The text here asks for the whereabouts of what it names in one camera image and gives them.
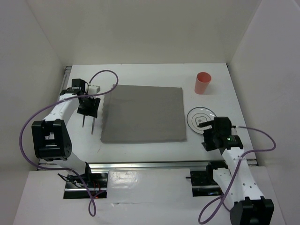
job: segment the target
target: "white wall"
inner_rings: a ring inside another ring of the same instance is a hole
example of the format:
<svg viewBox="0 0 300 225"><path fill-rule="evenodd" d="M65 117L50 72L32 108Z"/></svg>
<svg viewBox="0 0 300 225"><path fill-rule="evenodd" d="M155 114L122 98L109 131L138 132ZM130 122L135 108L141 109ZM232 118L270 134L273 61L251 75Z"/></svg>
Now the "white wall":
<svg viewBox="0 0 300 225"><path fill-rule="evenodd" d="M65 65L229 62L261 0L27 0Z"/></svg>
<svg viewBox="0 0 300 225"><path fill-rule="evenodd" d="M63 67L25 0L0 7L0 223L12 224L29 167L18 137L23 123L57 99ZM34 159L30 127L24 147Z"/></svg>
<svg viewBox="0 0 300 225"><path fill-rule="evenodd" d="M300 8L294 0L262 0L229 69L246 124L277 142L260 161L267 165L286 224L298 224ZM251 139L257 148L271 146L265 136Z"/></svg>

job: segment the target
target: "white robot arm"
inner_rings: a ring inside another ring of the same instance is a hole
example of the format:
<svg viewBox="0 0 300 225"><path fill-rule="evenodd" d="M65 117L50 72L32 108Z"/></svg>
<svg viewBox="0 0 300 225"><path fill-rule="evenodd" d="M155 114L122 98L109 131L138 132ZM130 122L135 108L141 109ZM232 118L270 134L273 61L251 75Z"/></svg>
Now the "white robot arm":
<svg viewBox="0 0 300 225"><path fill-rule="evenodd" d="M42 121L33 122L31 129L37 158L53 161L62 168L71 168L79 174L89 173L88 164L72 152L72 143L66 126L76 109L77 113L84 117L92 116L94 119L97 117L100 99L85 95L97 94L99 91L98 86L89 86L86 90L84 80L73 79L72 87L61 92L60 100L80 95L83 97L66 100L56 105Z"/></svg>
<svg viewBox="0 0 300 225"><path fill-rule="evenodd" d="M228 117L215 117L213 121L201 123L199 127L211 126L204 131L202 145L207 151L219 149L224 162L210 162L209 176L225 193L236 177L224 203L230 209L232 225L269 225L274 211L271 199L265 199L249 169L242 142L232 135L232 124Z"/></svg>

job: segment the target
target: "plastic cup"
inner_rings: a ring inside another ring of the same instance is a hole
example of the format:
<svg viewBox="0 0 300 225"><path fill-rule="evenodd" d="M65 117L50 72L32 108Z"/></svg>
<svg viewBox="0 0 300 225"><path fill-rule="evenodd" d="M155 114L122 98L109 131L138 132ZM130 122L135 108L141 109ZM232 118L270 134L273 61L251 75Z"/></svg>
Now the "plastic cup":
<svg viewBox="0 0 300 225"><path fill-rule="evenodd" d="M197 74L195 92L199 95L203 94L211 81L211 75L206 72Z"/></svg>

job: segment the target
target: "gray felt pad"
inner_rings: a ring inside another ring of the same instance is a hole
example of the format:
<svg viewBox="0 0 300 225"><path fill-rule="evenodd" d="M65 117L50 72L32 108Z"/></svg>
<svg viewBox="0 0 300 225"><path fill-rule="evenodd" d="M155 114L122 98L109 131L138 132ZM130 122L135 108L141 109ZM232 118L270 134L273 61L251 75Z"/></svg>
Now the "gray felt pad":
<svg viewBox="0 0 300 225"><path fill-rule="evenodd" d="M186 141L182 88L118 85L105 95L103 143Z"/></svg>

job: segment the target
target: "black and white plate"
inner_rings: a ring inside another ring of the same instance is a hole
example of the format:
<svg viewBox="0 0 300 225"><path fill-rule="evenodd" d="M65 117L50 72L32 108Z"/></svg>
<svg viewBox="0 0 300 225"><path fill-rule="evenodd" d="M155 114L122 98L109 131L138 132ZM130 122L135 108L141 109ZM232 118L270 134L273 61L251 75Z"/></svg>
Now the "black and white plate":
<svg viewBox="0 0 300 225"><path fill-rule="evenodd" d="M196 107L188 112L187 124L194 132L203 135L204 130L211 128L211 126L198 127L198 125L211 121L214 117L216 117L216 115L212 110L205 107Z"/></svg>

